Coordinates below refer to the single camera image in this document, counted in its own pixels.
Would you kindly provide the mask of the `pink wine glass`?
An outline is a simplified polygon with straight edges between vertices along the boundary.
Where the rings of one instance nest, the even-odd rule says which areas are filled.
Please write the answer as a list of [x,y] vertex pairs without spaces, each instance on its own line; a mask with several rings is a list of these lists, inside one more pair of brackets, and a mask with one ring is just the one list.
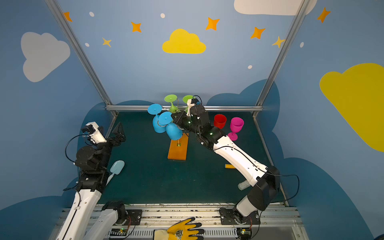
[[237,133],[240,132],[244,126],[245,122],[242,118],[234,117],[231,119],[230,130],[228,137],[231,141],[236,141],[238,139]]

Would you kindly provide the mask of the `red wine glass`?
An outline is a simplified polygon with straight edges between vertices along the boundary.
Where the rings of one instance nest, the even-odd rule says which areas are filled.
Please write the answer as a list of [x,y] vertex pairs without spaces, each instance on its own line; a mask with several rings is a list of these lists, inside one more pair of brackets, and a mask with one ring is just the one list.
[[222,115],[222,114],[217,114],[215,115],[214,117],[214,126],[219,128],[219,129],[223,129],[226,125],[226,122],[227,122],[227,117],[225,115]]

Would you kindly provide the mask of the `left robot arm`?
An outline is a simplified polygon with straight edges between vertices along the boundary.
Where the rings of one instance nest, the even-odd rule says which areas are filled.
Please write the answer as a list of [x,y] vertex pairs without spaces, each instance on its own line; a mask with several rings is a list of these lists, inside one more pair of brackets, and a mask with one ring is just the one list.
[[123,202],[108,202],[96,223],[87,229],[91,215],[112,179],[108,172],[112,149],[126,141],[123,126],[119,123],[113,130],[113,137],[105,138],[96,122],[82,128],[82,137],[91,145],[80,148],[74,165],[80,169],[75,197],[70,212],[57,235],[58,240],[102,240],[113,225],[123,225],[129,219]]

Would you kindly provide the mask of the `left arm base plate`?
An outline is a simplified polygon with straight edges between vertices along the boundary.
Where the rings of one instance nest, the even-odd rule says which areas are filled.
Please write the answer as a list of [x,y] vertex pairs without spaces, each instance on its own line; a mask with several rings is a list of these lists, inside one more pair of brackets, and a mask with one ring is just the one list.
[[118,210],[118,220],[115,226],[138,226],[141,223],[143,210]]

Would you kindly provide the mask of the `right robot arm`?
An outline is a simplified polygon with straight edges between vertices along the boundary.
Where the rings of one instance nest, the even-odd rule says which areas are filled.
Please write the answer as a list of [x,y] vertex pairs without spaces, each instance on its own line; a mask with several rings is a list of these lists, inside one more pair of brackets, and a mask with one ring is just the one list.
[[171,114],[173,123],[194,133],[201,145],[226,159],[251,185],[250,192],[233,208],[241,221],[255,211],[265,211],[280,191],[280,172],[267,167],[240,149],[227,134],[213,126],[209,114],[202,105],[190,107],[188,112]]

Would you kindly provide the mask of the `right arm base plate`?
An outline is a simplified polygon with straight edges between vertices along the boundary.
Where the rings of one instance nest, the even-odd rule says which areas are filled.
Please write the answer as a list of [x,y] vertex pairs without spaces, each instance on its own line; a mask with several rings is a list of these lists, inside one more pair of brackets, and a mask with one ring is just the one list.
[[258,225],[261,223],[258,211],[244,217],[237,210],[220,208],[219,214],[222,225]]

